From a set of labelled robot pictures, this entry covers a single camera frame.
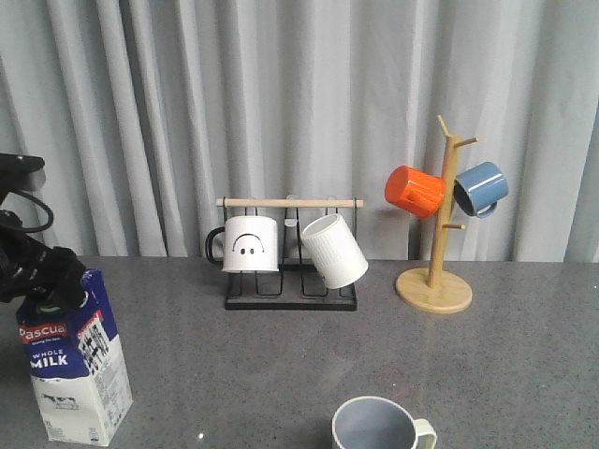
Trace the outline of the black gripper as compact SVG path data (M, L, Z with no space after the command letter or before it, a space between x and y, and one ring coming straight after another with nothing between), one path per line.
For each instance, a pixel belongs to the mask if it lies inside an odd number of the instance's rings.
M79 308L86 267L72 250L29 237L21 223L14 212L1 212L1 301L27 297L43 308Z

